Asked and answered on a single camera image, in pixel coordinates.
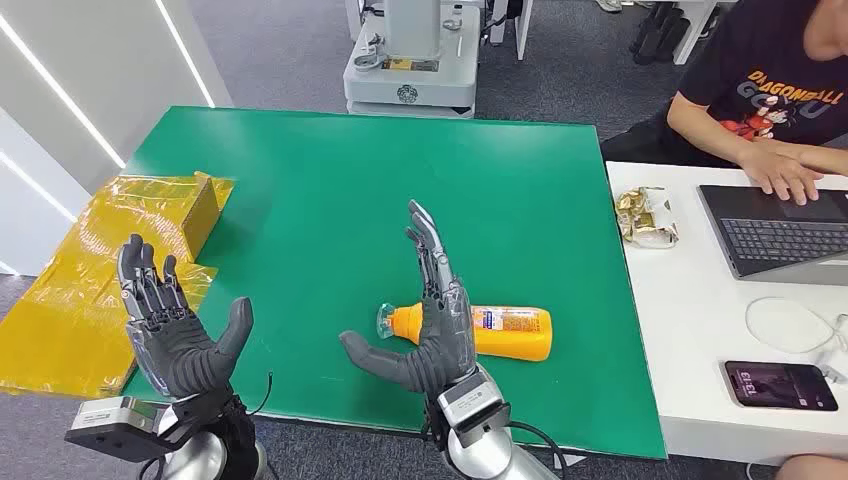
orange bottle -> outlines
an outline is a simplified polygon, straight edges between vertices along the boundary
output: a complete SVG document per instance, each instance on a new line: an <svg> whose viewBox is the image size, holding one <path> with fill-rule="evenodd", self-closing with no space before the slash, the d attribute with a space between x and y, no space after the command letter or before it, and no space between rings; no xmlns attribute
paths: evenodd
<svg viewBox="0 0 848 480"><path fill-rule="evenodd" d="M471 307L477 353L541 362L551 353L553 328L547 310L532 307ZM418 344L424 319L421 303L395 308L384 303L377 312L380 338L393 335Z"/></svg>

smartphone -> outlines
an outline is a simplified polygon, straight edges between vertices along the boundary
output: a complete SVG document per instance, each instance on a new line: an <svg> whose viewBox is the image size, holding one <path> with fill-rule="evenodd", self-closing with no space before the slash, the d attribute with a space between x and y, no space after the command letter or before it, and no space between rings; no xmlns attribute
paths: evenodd
<svg viewBox="0 0 848 480"><path fill-rule="evenodd" d="M815 365L730 361L724 370L736 401L745 407L826 412L839 408Z"/></svg>

green table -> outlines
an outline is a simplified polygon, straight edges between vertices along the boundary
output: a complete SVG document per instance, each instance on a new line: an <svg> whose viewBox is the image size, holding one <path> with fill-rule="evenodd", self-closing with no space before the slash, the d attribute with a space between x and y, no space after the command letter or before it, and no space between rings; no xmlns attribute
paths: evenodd
<svg viewBox="0 0 848 480"><path fill-rule="evenodd" d="M590 126L172 108L126 173L236 179L198 263L220 270L200 309L217 337L233 298L255 326L232 383L269 414L418 430L422 398L354 367L338 341L379 340L384 301L420 293L403 233L415 198L436 219L472 304L553 317L541 363L479 356L513 418L557 443L666 455L639 324ZM126 394L153 399L135 375ZM541 441L517 432L521 441Z"/></svg>

laptop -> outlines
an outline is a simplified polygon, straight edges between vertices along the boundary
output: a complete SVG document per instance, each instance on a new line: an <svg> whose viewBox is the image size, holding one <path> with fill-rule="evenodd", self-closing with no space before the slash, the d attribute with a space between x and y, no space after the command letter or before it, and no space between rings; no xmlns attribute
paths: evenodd
<svg viewBox="0 0 848 480"><path fill-rule="evenodd" d="M848 286L848 192L819 190L805 206L757 187L698 192L737 279Z"/></svg>

yellow plastic wrap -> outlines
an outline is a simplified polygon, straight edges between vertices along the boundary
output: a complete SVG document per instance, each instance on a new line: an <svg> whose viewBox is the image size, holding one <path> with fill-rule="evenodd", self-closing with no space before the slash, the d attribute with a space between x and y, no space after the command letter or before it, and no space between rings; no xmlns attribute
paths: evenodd
<svg viewBox="0 0 848 480"><path fill-rule="evenodd" d="M193 177L117 177L91 199L44 271L0 322L0 390L88 398L120 393L134 368L116 259L130 233L168 253L192 308L216 269L194 259L233 182Z"/></svg>

